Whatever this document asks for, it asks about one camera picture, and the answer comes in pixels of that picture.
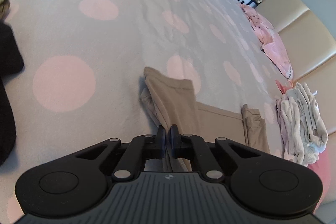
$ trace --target polka dot bed sheet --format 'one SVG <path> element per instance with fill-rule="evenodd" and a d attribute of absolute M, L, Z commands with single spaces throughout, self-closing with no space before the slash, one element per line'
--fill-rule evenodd
<path fill-rule="evenodd" d="M 0 167 L 0 222 L 22 213 L 14 186 L 27 169 L 111 137 L 155 133 L 139 95 L 143 68 L 191 79 L 199 102 L 266 119 L 282 151 L 275 80 L 286 79 L 236 0 L 11 0 L 24 71 L 4 78 L 17 130 Z"/>

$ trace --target brown garment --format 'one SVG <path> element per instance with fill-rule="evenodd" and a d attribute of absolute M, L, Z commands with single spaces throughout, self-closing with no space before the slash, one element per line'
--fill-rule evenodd
<path fill-rule="evenodd" d="M 226 137 L 269 153 L 265 120 L 259 110 L 244 105 L 242 115 L 205 105 L 196 102 L 191 80 L 168 78 L 150 67 L 143 73 L 147 88 L 141 100 L 155 124 L 161 124 L 166 133 L 176 124 L 180 134 L 199 135 L 207 142 Z"/>

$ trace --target beige leather headboard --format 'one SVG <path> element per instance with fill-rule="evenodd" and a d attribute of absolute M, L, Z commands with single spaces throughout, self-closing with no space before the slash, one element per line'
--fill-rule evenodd
<path fill-rule="evenodd" d="M 301 0 L 265 0 L 256 10 L 279 33 L 293 67 L 294 81 L 336 54 L 335 39 Z"/>

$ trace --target bedroom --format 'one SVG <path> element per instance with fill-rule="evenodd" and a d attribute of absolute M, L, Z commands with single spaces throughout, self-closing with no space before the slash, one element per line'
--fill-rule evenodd
<path fill-rule="evenodd" d="M 335 0 L 265 0 L 256 11 L 280 34 L 294 86 L 318 91 L 331 167 L 316 215 L 335 223 Z M 146 66 L 192 80 L 197 102 L 238 114 L 244 104 L 259 109 L 270 154 L 283 157 L 275 80 L 290 83 L 236 0 L 10 0 L 5 22 L 25 67 L 3 77 L 16 144 L 0 166 L 2 224 L 21 216 L 14 186 L 26 170 L 109 138 L 156 133 L 140 99 Z M 220 133 L 201 136 L 214 142 Z"/>

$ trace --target silver screw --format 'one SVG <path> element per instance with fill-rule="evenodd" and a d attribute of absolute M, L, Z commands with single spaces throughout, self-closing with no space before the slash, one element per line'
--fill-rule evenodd
<path fill-rule="evenodd" d="M 222 177 L 223 173 L 217 170 L 210 170 L 206 173 L 206 175 L 208 178 L 211 179 L 219 179 L 220 177 Z"/>
<path fill-rule="evenodd" d="M 118 179 L 126 179 L 131 175 L 131 173 L 127 170 L 118 170 L 114 172 L 114 176 Z"/>

